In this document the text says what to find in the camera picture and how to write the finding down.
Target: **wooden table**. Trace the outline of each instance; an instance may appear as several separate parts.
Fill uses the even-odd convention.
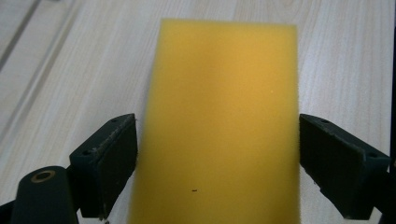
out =
[[[388,153],[394,6],[391,0],[0,0],[0,204],[15,198],[31,171],[66,167],[68,155],[108,119],[136,113],[140,136],[161,18],[296,24],[300,112],[329,119]],[[111,223],[126,223],[132,181]],[[374,211],[370,221],[343,220],[304,169],[301,211],[304,224],[379,219]]]

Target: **sponge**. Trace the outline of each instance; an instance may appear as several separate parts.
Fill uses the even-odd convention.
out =
[[[129,222],[296,224],[297,34],[163,20]]]

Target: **screw hole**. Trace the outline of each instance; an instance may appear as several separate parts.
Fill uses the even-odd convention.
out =
[[[40,173],[34,175],[31,179],[31,181],[35,184],[38,184],[38,183],[47,181],[47,180],[53,178],[54,176],[55,176],[55,171],[52,171],[52,170],[43,171],[43,172],[40,172]]]

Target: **black plastic part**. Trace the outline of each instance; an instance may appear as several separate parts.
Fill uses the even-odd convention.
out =
[[[68,170],[78,182],[84,217],[108,217],[134,171],[136,156],[134,114],[108,121],[70,155]]]
[[[375,193],[375,207],[382,212],[381,224],[396,223],[396,177],[383,174]]]
[[[13,208],[14,208],[14,201],[5,203],[0,206],[0,223],[1,224],[10,223]]]
[[[349,219],[369,219],[390,158],[333,123],[300,115],[300,163]]]
[[[78,223],[67,172],[49,166],[26,175],[18,186],[12,224]]]

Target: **wood grain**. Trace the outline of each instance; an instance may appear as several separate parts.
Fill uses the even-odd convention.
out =
[[[300,111],[389,151],[391,0],[41,0],[0,71],[0,203],[19,180],[68,155],[105,121],[136,113],[140,136],[161,18],[296,24]],[[21,7],[22,14],[26,8]],[[0,10],[1,24],[15,27]],[[111,223],[126,223],[133,180]],[[343,220],[301,171],[302,223]],[[81,219],[80,223],[98,223]]]
[[[0,1],[0,70],[37,8],[37,0]]]

